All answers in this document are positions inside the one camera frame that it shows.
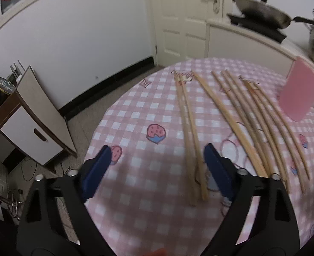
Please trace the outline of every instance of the table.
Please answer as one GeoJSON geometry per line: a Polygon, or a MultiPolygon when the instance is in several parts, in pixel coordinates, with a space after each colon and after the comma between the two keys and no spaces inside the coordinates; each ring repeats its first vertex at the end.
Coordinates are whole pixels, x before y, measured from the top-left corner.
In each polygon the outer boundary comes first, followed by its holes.
{"type": "MultiPolygon", "coordinates": [[[[117,255],[143,255],[161,247],[167,249],[168,255],[199,255],[228,210],[210,177],[207,178],[212,189],[209,201],[200,202],[196,207],[188,204],[184,137],[174,70],[182,73],[186,81],[201,148],[212,143],[222,156],[255,175],[229,125],[191,74],[191,70],[196,71],[219,93],[244,129],[228,97],[211,75],[212,70],[219,74],[225,69],[232,75],[241,74],[260,83],[275,102],[285,83],[281,75],[246,61],[189,60],[143,79],[107,110],[95,130],[86,160],[93,158],[104,144],[111,147],[113,157],[98,191],[86,202],[86,207],[117,255]]],[[[314,108],[300,123],[285,119],[303,146],[312,176],[303,195],[291,156],[275,127],[289,171],[290,199],[303,245],[314,233],[314,108]]],[[[248,237],[257,210],[256,200],[239,241],[248,237]]]]}

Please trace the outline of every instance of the wooden cabinet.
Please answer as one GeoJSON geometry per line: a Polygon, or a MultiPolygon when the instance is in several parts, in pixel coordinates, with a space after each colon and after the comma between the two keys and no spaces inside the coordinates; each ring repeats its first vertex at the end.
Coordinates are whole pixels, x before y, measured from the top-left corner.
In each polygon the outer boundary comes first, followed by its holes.
{"type": "Polygon", "coordinates": [[[1,131],[24,153],[40,164],[46,164],[63,149],[21,106],[5,122],[1,131]]]}
{"type": "Polygon", "coordinates": [[[0,106],[0,132],[41,165],[63,150],[77,155],[64,118],[44,93],[31,67],[16,91],[0,106]]]}
{"type": "Polygon", "coordinates": [[[246,60],[283,76],[288,74],[294,61],[279,50],[246,35],[213,26],[210,28],[208,56],[246,60]]]}

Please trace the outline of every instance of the white drawer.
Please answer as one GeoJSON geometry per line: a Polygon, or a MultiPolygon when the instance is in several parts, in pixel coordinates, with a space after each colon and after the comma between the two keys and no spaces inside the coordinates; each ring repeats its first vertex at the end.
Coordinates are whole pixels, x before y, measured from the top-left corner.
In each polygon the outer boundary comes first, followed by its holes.
{"type": "Polygon", "coordinates": [[[23,152],[45,165],[62,151],[21,106],[3,125],[1,131],[23,152]]]}

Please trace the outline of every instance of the white door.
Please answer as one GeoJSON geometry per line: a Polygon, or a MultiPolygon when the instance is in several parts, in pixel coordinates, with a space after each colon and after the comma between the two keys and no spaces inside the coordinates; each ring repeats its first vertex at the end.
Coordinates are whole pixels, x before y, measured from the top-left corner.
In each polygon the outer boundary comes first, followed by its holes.
{"type": "Polygon", "coordinates": [[[221,19],[223,0],[151,0],[158,64],[203,58],[206,19],[221,19]]]}

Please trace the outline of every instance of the wok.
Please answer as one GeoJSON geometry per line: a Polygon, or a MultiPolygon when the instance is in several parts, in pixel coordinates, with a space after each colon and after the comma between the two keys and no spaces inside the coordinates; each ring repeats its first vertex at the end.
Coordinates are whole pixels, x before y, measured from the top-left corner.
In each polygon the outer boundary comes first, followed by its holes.
{"type": "Polygon", "coordinates": [[[301,16],[291,18],[285,12],[267,5],[267,0],[232,0],[247,17],[257,19],[277,29],[287,28],[292,21],[314,25],[314,20],[301,16]]]}

